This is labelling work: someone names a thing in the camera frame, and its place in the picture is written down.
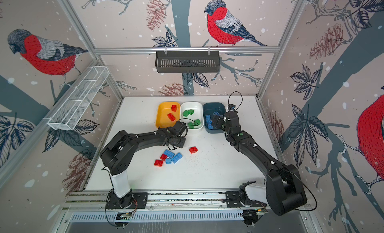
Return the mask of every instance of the black basket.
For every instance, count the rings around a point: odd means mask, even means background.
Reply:
[[[216,73],[220,69],[219,51],[156,52],[158,73]]]

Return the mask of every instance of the dark blue bin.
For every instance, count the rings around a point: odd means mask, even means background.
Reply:
[[[213,119],[214,112],[218,112],[220,115],[224,115],[225,113],[225,106],[222,103],[219,102],[210,102],[203,105],[203,114],[204,114],[204,126],[205,130],[210,134],[216,134],[216,133],[223,133],[223,130],[211,130],[208,129],[208,123],[207,119],[205,118],[206,115],[211,116],[211,120]]]

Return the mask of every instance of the red toy brick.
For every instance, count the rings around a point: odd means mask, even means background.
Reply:
[[[155,166],[161,167],[161,166],[163,166],[163,162],[164,161],[162,161],[162,160],[155,160]]]
[[[172,113],[169,113],[168,115],[168,118],[171,120],[171,121],[174,121],[176,118],[175,116],[172,115]]]
[[[189,148],[189,151],[191,152],[191,154],[193,154],[193,153],[196,153],[198,151],[198,149],[194,146],[194,147]]]
[[[162,160],[166,160],[166,158],[167,158],[168,156],[167,155],[165,155],[165,154],[162,154],[161,156],[160,156],[160,159],[162,159]]]

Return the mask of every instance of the gray floor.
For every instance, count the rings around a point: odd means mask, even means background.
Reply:
[[[242,221],[183,221],[158,223],[130,223],[123,228],[115,228],[108,223],[71,223],[66,233],[306,233],[299,211],[291,211],[283,216],[268,213],[255,225],[246,226]]]

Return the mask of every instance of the white table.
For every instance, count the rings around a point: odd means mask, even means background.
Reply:
[[[228,96],[172,96],[172,97],[126,97],[108,135],[106,144],[120,130],[127,133],[155,131],[158,105],[164,101],[221,102],[228,105]],[[230,102],[239,105],[240,96],[232,96]],[[265,151],[276,158],[271,139],[254,96],[243,96],[239,108],[242,130],[247,131]],[[189,148],[196,146],[198,152],[191,154]],[[129,184],[133,190],[214,190],[234,189],[242,183],[256,180],[263,182],[261,171],[243,154],[226,141],[224,134],[209,134],[205,129],[188,133],[182,149],[174,150],[183,155],[176,164],[154,166],[166,146],[150,147],[133,155],[127,169]],[[86,190],[109,190],[112,188],[107,171],[99,158],[89,179]]]

